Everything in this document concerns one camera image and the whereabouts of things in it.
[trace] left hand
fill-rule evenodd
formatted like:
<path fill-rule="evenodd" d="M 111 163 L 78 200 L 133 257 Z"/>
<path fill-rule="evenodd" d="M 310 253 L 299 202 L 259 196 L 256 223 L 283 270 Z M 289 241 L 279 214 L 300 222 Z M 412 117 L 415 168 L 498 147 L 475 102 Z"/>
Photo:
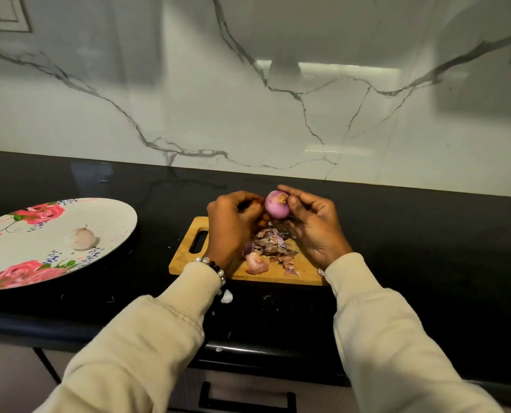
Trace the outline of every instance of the left hand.
<path fill-rule="evenodd" d="M 249 201 L 249 206 L 240 211 L 238 206 Z M 204 256 L 214 261 L 222 270 L 244 253 L 246 243 L 252 234 L 264 229 L 270 220 L 264 215 L 265 199 L 254 193 L 237 191 L 221 195 L 217 200 L 207 205 L 207 214 L 210 218 L 209 244 Z"/>

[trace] garlic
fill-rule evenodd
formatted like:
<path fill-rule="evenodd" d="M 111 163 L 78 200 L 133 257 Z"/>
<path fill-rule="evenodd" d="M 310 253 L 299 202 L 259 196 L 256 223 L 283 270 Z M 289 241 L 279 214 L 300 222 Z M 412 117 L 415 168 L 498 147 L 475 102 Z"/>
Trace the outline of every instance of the garlic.
<path fill-rule="evenodd" d="M 225 290 L 223 293 L 223 298 L 221 298 L 221 303 L 230 303 L 232 301 L 232 293 L 228 290 Z"/>
<path fill-rule="evenodd" d="M 93 248 L 96 241 L 97 237 L 91 230 L 87 229 L 87 225 L 81 229 L 74 229 L 68 237 L 68 243 L 75 250 L 88 250 L 89 248 Z"/>

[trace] cutting board handle hole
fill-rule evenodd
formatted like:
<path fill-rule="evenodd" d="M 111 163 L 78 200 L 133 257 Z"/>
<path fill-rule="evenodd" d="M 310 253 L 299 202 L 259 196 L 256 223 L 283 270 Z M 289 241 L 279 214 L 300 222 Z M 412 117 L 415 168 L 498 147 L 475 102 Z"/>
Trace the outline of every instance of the cutting board handle hole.
<path fill-rule="evenodd" d="M 204 247 L 204 242 L 206 241 L 207 234 L 208 234 L 207 227 L 199 228 L 188 251 L 193 254 L 202 252 L 202 248 Z"/>

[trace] electrical switch plate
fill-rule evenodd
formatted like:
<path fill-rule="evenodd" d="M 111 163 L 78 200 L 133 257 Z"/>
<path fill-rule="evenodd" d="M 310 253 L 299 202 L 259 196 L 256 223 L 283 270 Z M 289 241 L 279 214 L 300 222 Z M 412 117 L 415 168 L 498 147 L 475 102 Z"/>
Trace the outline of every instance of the electrical switch plate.
<path fill-rule="evenodd" d="M 20 0 L 0 0 L 0 31 L 30 31 Z"/>

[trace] black drawer handle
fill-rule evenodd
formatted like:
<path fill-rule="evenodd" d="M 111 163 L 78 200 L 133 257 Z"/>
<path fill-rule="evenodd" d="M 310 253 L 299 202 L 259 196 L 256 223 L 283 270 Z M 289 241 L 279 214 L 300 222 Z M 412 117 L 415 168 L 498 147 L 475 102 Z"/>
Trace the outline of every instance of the black drawer handle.
<path fill-rule="evenodd" d="M 229 402 L 228 400 L 219 400 L 210 398 L 210 383 L 204 381 L 200 390 L 200 401 L 198 407 L 201 409 L 213 409 L 222 411 L 233 411 L 235 413 L 297 413 L 295 405 L 295 394 L 287 392 L 286 400 L 288 407 L 264 406 L 260 404 Z"/>

